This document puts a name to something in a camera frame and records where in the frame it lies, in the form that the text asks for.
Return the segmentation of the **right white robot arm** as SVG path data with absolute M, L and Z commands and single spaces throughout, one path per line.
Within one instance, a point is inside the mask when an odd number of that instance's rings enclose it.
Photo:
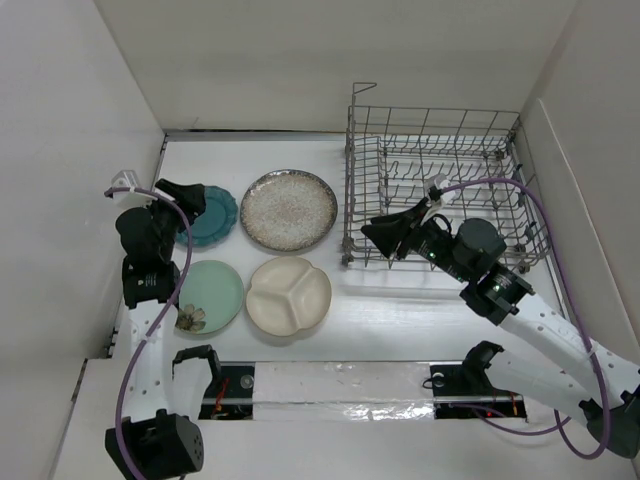
M 388 259 L 416 253 L 464 284 L 460 296 L 476 315 L 520 338 L 554 363 L 534 368 L 503 347 L 483 341 L 466 356 L 462 381 L 474 393 L 490 387 L 521 393 L 584 426 L 609 451 L 639 453 L 639 367 L 597 341 L 549 306 L 499 258 L 506 248 L 480 218 L 452 230 L 440 214 L 419 208 L 376 217 L 362 233 Z

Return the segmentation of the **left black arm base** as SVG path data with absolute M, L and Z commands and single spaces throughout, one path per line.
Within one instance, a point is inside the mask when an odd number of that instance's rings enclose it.
M 200 420 L 252 420 L 255 363 L 224 362 L 201 404 Z

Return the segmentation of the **dark teal scalloped plate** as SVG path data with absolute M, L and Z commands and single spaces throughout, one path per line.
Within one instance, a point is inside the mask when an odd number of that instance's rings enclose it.
M 194 248 L 208 248 L 229 236 L 238 219 L 238 205 L 231 193 L 218 186 L 205 187 L 206 208 L 191 226 Z

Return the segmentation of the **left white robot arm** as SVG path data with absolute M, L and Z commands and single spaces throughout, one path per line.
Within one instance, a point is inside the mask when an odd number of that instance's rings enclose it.
M 115 227 L 125 251 L 121 278 L 131 356 L 105 448 L 126 479 L 184 479 L 202 470 L 197 424 L 203 396 L 222 387 L 216 351 L 207 344 L 176 349 L 179 294 L 189 268 L 172 259 L 178 233 L 204 212 L 205 188 L 161 179 L 154 190 L 131 170 L 104 193 L 122 208 Z

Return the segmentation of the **speckled brown round plate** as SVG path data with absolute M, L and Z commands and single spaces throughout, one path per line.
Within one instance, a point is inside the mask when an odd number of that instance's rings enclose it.
M 250 185 L 241 201 L 240 221 L 258 245 L 296 252 L 323 240 L 337 213 L 336 195 L 323 179 L 302 170 L 281 169 Z

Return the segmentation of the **mint green flower plate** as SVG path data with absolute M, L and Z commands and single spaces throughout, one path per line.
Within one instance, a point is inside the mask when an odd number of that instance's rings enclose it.
M 235 269 L 216 260 L 196 262 L 182 285 L 175 327 L 192 335 L 217 332 L 236 317 L 243 303 L 244 285 Z

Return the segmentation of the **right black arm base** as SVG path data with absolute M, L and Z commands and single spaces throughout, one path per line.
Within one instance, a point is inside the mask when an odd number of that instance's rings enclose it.
M 422 388 L 431 392 L 439 420 L 527 417 L 522 396 L 471 382 L 459 363 L 431 364 Z

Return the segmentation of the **cream divided plate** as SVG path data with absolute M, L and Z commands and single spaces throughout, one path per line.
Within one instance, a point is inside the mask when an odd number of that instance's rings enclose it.
M 302 257 L 278 257 L 252 275 L 246 309 L 263 332 L 289 337 L 316 327 L 326 317 L 332 300 L 327 274 Z

